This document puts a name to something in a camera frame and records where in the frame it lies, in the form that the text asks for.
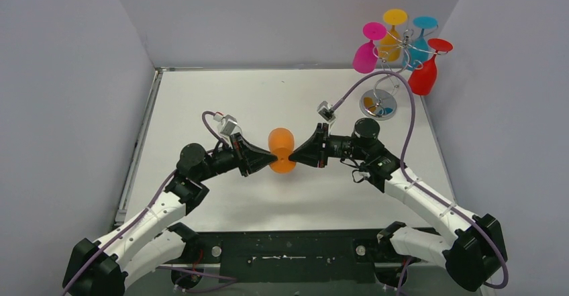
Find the orange wine glass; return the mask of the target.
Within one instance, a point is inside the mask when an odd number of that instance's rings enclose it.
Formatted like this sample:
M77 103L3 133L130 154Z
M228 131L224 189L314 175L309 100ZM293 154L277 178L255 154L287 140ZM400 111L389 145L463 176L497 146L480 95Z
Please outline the orange wine glass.
M295 149L294 135L286 128L275 128L268 136L270 152L277 157L277 161L269 164L276 173L285 174L291 172L296 162L289 160L289 156Z

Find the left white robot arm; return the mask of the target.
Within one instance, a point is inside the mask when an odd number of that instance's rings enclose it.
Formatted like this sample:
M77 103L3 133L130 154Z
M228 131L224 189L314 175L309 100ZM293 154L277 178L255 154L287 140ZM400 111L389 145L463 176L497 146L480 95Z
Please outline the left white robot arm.
M141 262L134 262L135 255L155 243L170 225L183 233L172 253L183 263L194 261L199 244L189 238L192 231L179 221L209 193L203 181L233 169L247 177L278 161L276 155L249 143L239 133L229 138L229 148L217 148L212 153L198 143L186 145L175 170L143 210L95 241L84 238L78 242L62 282L63 295L123 295L128 283L136 279L135 272L143 267Z

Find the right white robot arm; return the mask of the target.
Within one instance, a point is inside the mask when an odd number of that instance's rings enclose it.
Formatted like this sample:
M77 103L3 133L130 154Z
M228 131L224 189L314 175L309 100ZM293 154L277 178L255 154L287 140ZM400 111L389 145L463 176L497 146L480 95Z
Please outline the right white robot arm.
M446 269L455 283L471 292L486 285L507 261L500 222L490 214L476 215L432 189L385 148L379 133L379 124L371 118L359 119L350 136L331 135L328 124L319 123L289 160L315 168L325 167L329 158L350 160L362 180L400 201L435 230L429 234L394 222L378 234L378 252L384 260L426 260Z

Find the pink wine glass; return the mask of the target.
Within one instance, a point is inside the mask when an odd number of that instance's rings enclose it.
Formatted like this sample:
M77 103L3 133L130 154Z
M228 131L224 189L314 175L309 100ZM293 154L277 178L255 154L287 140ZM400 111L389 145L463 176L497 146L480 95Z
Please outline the pink wine glass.
M382 23L371 21L364 25L362 33L368 41L357 49L352 67L359 73L368 74L376 68L378 62L378 50L374 42L382 40L387 35L387 29Z

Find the yellow wine glass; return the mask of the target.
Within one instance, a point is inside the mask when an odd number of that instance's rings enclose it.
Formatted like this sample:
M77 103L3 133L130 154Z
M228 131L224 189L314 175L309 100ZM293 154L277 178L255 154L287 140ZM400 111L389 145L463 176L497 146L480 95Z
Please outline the yellow wine glass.
M405 23L408 19L407 13L402 9L390 9L383 14L383 21L387 24L388 33L380 41L379 54L386 62L395 62L401 55L401 36L396 27Z

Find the red wine glass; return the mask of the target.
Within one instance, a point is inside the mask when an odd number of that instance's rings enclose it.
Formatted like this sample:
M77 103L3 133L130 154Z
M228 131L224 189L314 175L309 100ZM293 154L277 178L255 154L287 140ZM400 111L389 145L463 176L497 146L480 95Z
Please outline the red wine glass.
M454 49L452 43L441 38L431 38L427 41L427 45L434 50L434 53L428 60L418 64L408 79L412 92L420 96L430 94L435 85L438 72L436 58Z

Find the blue wine glass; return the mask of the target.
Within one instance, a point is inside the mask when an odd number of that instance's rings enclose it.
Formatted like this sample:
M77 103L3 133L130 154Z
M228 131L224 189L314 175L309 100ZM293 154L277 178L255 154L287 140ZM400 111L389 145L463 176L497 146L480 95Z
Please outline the blue wine glass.
M426 30L436 30L438 20L431 16L420 16L413 19L413 25L419 29L419 35L409 42L408 52L404 53L403 63L407 70L414 70L429 59L429 46L425 39Z

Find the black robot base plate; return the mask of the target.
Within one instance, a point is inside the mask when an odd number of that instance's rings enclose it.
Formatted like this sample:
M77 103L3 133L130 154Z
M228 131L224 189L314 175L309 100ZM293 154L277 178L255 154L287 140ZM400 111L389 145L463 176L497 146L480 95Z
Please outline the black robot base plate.
M381 247L378 229L200 232L174 264L211 265L240 283L396 285L403 256Z

